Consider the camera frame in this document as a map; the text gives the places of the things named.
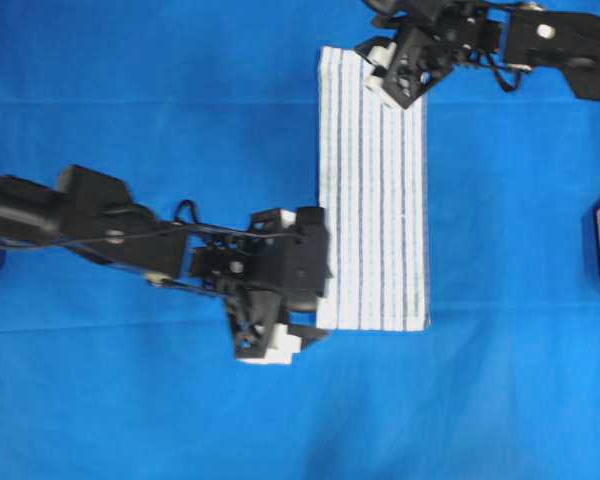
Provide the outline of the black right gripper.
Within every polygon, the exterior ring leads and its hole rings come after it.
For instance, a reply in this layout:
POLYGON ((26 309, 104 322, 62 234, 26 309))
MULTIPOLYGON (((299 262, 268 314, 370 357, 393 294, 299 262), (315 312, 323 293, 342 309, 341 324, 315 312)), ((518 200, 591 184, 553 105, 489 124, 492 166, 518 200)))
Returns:
POLYGON ((454 71, 460 49, 456 24, 401 24, 354 48, 371 66, 364 86, 390 107, 408 109, 454 71))

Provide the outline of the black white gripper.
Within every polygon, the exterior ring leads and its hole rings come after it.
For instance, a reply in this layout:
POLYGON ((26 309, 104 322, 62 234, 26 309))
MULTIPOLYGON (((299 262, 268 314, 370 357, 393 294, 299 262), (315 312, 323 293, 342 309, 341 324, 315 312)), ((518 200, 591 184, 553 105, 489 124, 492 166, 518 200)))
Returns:
POLYGON ((189 276, 223 297, 234 356, 260 365, 289 365, 329 335, 296 325, 292 313, 315 313, 330 276, 325 209, 255 213, 246 231, 211 228, 193 251, 189 276))

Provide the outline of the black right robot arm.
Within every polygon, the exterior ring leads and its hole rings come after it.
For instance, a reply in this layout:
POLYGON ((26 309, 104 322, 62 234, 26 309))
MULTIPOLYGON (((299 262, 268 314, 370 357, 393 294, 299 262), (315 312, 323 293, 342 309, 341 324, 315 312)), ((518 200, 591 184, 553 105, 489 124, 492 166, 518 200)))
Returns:
POLYGON ((365 85, 408 109, 455 67, 490 70, 513 92, 538 67, 561 72, 579 99, 600 101, 600 16, 532 1, 370 1, 373 25, 392 31, 358 44, 365 85))

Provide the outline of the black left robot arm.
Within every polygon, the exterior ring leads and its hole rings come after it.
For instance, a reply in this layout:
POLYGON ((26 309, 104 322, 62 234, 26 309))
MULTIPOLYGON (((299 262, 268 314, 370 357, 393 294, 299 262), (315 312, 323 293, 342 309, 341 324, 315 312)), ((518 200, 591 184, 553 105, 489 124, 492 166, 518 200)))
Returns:
POLYGON ((326 336, 290 316, 317 311, 329 241, 316 206, 257 212, 236 230, 202 222, 187 199, 162 220, 124 181, 78 165, 52 189, 0 176, 0 268, 9 251, 63 248, 156 288, 219 297, 235 358, 245 363, 287 365, 326 336))

